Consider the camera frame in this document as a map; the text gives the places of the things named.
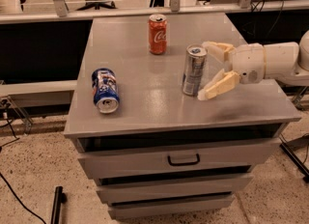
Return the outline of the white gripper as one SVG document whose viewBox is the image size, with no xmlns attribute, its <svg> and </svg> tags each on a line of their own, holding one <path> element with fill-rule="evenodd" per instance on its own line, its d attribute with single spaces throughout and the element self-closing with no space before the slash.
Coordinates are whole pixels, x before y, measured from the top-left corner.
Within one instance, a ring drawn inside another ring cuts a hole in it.
<svg viewBox="0 0 309 224">
<path fill-rule="evenodd" d="M 225 94 L 239 83 L 255 84 L 265 76 L 265 51 L 258 43 L 243 44 L 235 49 L 232 44 L 225 42 L 203 42 L 202 46 L 207 52 L 221 63 L 230 59 L 232 69 L 220 70 L 214 78 L 207 83 L 197 95 L 199 100 L 209 100 Z"/>
</svg>

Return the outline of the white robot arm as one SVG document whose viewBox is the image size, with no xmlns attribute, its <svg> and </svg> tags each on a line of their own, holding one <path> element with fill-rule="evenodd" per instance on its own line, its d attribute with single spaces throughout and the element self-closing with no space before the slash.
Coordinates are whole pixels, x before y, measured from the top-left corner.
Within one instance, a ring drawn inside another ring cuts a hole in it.
<svg viewBox="0 0 309 224">
<path fill-rule="evenodd" d="M 309 84 L 309 31 L 300 42 L 259 43 L 234 47 L 223 42 L 203 42 L 202 46 L 223 64 L 213 79 L 199 92 L 199 100 L 209 100 L 236 88 L 276 79 L 293 86 Z"/>
</svg>

